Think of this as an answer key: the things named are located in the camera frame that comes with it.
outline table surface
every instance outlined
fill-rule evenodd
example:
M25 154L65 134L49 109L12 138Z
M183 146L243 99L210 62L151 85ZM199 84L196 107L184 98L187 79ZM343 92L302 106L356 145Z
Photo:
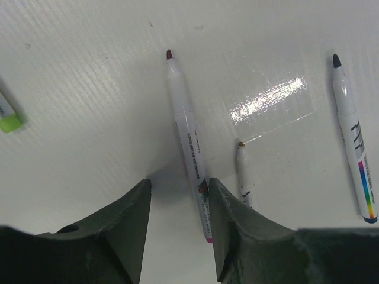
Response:
M0 134L0 223L55 232L149 177L141 283L216 283L168 95L172 49L209 177L237 194L242 139L261 214L293 229L369 227L330 73L336 52L377 190L378 1L19 0L0 12L0 88L24 123Z

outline rainbow stripe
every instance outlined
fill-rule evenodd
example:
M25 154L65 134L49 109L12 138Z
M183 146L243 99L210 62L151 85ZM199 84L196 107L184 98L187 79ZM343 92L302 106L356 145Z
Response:
M367 202L367 208L368 208L368 214L370 215L370 218L373 219L374 218L374 210L372 209L370 194L368 192L367 179L366 179L366 174L365 174L365 168L363 166L363 161L360 161L358 163L358 166L359 166L359 172L361 173L361 179L362 179L362 184L363 184L363 191L365 192L365 197L366 197L366 202Z

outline green marker cap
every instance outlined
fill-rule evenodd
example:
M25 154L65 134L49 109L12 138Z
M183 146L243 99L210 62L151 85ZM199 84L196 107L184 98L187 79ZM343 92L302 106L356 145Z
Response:
M0 119L0 129L4 133L9 133L17 128L21 127L21 123L17 118L16 114L11 114L7 117L1 118Z

